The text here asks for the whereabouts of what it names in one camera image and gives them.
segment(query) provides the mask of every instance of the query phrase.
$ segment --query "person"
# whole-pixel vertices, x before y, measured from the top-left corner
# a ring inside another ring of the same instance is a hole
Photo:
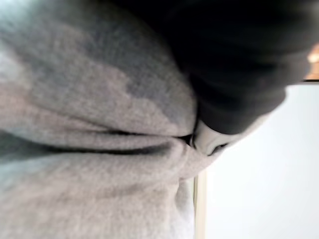
[[[193,238],[186,180],[302,80],[317,6],[1,1],[0,239]]]

